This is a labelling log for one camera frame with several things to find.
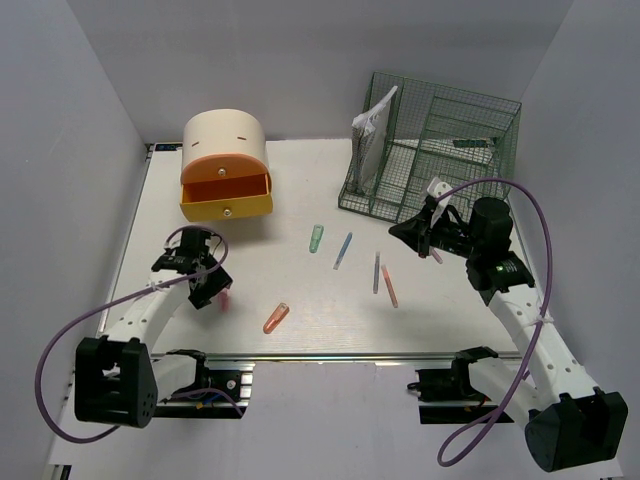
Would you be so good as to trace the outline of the cream round drawer box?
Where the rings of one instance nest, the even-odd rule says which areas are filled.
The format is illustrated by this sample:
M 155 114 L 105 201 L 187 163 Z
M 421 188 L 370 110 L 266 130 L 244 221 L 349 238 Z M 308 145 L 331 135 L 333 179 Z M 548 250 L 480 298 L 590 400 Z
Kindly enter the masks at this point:
M 193 116 L 183 130 L 180 208 L 190 222 L 269 215 L 272 178 L 260 122 L 236 109 Z

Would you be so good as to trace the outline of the green transparent correction tape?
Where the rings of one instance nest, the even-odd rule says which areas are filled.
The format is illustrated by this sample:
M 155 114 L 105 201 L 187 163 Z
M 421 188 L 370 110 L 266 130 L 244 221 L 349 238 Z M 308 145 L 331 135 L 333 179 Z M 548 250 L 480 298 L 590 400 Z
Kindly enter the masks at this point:
M 324 233 L 324 226 L 321 224 L 316 224 L 311 233 L 310 243 L 309 243 L 309 252 L 315 254 L 318 251 L 322 236 Z

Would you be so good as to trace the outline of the grey white manual booklet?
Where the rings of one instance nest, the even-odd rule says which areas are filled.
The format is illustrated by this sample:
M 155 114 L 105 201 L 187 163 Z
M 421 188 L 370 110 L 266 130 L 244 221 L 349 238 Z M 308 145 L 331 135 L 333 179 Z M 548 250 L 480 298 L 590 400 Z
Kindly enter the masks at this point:
M 394 85 L 373 107 L 352 121 L 351 190 L 365 194 L 371 189 L 383 156 L 388 122 L 398 86 Z

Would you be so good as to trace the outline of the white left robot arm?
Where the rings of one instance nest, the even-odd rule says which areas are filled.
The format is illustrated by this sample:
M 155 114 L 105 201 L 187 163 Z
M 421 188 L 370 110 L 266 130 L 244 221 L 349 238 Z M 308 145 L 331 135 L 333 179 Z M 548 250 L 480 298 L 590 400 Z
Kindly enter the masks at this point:
M 205 227 L 170 235 L 151 267 L 148 285 L 97 339 L 76 348 L 74 413 L 78 420 L 143 428 L 159 402 L 183 394 L 205 396 L 211 374 L 204 353 L 177 349 L 152 359 L 157 340 L 182 306 L 201 310 L 233 280 L 214 256 L 226 242 Z

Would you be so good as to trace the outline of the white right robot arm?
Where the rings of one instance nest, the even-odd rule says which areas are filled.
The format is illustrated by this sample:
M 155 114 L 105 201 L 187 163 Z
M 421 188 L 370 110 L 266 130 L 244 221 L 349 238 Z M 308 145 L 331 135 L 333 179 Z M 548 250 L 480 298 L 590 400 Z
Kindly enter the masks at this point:
M 555 472 L 613 459 L 628 407 L 604 392 L 570 352 L 542 302 L 531 272 L 511 249 L 513 220 L 502 200 L 477 200 L 470 220 L 428 198 L 414 217 L 389 233 L 419 256 L 443 250 L 465 259 L 473 289 L 498 318 L 522 355 L 512 372 L 488 347 L 456 354 L 451 384 L 461 397 L 483 394 L 503 406 L 524 431 L 536 464 Z

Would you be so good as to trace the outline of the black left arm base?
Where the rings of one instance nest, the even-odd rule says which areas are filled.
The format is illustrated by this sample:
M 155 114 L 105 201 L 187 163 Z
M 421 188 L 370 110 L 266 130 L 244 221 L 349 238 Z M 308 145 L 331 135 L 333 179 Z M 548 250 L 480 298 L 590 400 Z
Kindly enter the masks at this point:
M 250 370 L 214 369 L 207 372 L 204 387 L 186 387 L 158 403 L 154 418 L 240 419 L 251 397 Z

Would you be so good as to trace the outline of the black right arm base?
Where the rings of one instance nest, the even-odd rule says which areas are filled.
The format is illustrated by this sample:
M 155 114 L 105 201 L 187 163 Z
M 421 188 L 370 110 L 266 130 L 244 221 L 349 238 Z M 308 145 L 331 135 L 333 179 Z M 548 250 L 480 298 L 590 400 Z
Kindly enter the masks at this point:
M 418 399 L 422 425 L 468 424 L 496 408 L 483 394 L 461 393 L 448 369 L 417 370 L 407 391 Z

